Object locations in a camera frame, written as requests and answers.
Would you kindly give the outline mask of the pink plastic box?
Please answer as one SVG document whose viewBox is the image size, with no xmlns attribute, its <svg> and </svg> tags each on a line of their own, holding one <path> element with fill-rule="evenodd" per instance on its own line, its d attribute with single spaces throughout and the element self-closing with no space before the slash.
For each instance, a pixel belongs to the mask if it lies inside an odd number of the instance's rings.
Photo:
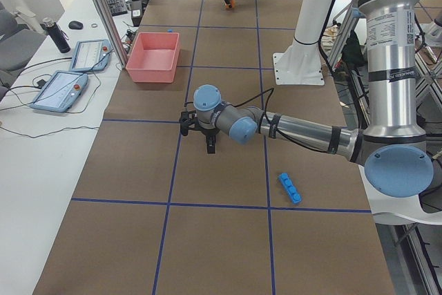
<svg viewBox="0 0 442 295">
<path fill-rule="evenodd" d="M 126 70 L 135 83 L 170 84 L 175 79 L 179 54 L 178 32 L 139 32 Z"/>
</svg>

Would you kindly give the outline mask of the long blue block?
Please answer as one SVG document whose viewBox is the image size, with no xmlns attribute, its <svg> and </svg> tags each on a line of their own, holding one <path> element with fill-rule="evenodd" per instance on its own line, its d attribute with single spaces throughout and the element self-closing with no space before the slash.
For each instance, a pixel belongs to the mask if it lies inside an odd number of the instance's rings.
<svg viewBox="0 0 442 295">
<path fill-rule="evenodd" d="M 278 176 L 278 180 L 293 204 L 299 204 L 302 202 L 302 196 L 299 194 L 297 188 L 294 186 L 291 178 L 287 173 L 281 173 Z"/>
</svg>

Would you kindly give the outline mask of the black keyboard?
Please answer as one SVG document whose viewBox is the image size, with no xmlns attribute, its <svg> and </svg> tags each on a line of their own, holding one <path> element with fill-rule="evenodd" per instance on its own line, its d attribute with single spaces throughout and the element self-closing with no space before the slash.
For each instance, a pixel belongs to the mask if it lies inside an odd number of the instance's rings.
<svg viewBox="0 0 442 295">
<path fill-rule="evenodd" d="M 106 3 L 113 17 L 128 12 L 125 0 L 106 0 Z"/>
</svg>

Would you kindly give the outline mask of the far teach pendant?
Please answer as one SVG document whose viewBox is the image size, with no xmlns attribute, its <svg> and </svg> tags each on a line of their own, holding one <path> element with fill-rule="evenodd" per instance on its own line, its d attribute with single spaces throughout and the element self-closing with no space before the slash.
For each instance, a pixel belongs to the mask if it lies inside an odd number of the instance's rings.
<svg viewBox="0 0 442 295">
<path fill-rule="evenodd" d="M 69 71 L 85 73 L 102 71 L 107 67 L 109 55 L 113 51 L 107 39 L 78 41 L 75 45 Z"/>
</svg>

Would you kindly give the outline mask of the teach pendant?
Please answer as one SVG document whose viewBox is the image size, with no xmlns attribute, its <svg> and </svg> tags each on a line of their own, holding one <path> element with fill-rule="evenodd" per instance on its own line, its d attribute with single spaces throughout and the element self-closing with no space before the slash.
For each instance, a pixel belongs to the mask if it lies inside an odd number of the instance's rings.
<svg viewBox="0 0 442 295">
<path fill-rule="evenodd" d="M 56 113 L 66 112 L 88 85 L 86 73 L 58 70 L 30 103 L 30 108 Z"/>
<path fill-rule="evenodd" d="M 107 39 L 78 41 L 75 45 L 69 71 L 85 73 L 102 71 L 107 67 L 109 55 L 113 51 Z"/>
</svg>

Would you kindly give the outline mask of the black computer mouse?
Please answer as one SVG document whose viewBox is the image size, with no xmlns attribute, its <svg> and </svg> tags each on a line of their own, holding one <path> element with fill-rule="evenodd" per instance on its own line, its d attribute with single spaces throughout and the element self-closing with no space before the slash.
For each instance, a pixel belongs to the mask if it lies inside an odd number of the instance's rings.
<svg viewBox="0 0 442 295">
<path fill-rule="evenodd" d="M 80 22 L 80 21 L 75 21 L 75 20 L 73 20 L 73 21 L 71 21 L 71 22 L 68 24 L 68 27 L 69 27 L 71 30 L 82 30 L 83 27 L 84 27 L 84 25 L 83 25 L 83 23 Z"/>
</svg>

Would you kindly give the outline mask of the near teach pendant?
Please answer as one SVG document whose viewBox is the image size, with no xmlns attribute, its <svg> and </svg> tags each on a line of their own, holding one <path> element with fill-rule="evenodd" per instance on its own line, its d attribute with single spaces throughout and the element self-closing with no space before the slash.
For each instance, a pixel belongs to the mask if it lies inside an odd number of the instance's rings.
<svg viewBox="0 0 442 295">
<path fill-rule="evenodd" d="M 88 85 L 86 73 L 58 70 L 30 103 L 30 108 L 56 113 L 66 112 Z"/>
</svg>

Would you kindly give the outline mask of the black water bottle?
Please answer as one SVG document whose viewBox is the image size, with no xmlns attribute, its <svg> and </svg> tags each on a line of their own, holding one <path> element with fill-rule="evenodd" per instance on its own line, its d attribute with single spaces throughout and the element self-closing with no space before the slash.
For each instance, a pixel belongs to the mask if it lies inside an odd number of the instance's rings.
<svg viewBox="0 0 442 295">
<path fill-rule="evenodd" d="M 43 18 L 42 22 L 45 26 L 46 32 L 55 43 L 58 50 L 61 53 L 69 52 L 70 46 L 68 45 L 68 42 L 57 23 L 50 17 Z"/>
</svg>

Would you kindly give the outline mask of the white chair seat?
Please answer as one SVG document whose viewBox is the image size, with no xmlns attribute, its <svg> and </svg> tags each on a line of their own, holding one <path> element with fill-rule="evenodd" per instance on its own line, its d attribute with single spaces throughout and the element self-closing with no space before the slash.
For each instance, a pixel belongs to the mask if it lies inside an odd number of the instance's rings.
<svg viewBox="0 0 442 295">
<path fill-rule="evenodd" d="M 418 196 L 394 198 L 384 195 L 369 183 L 362 166 L 359 166 L 359 171 L 375 223 L 382 225 L 420 223 L 441 226 L 441 212 L 424 212 Z"/>
</svg>

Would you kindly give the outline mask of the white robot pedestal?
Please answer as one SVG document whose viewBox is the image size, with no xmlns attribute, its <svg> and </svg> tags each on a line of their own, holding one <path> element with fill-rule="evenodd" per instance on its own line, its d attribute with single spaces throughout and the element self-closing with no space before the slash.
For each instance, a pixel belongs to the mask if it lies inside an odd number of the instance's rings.
<svg viewBox="0 0 442 295">
<path fill-rule="evenodd" d="M 277 85 L 324 84 L 319 45 L 334 0 L 303 0 L 292 44 L 273 54 Z"/>
</svg>

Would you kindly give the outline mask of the aluminium frame post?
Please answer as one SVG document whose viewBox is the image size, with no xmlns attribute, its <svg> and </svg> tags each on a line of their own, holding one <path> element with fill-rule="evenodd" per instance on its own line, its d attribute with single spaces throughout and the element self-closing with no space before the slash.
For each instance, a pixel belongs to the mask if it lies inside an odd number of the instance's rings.
<svg viewBox="0 0 442 295">
<path fill-rule="evenodd" d="M 117 27 L 113 21 L 110 10 L 108 9 L 107 2 L 106 0 L 93 0 L 93 3 L 99 18 L 104 25 L 104 29 L 108 35 L 111 46 L 113 47 L 122 68 L 125 68 L 128 61 L 128 55 L 123 47 Z"/>
</svg>

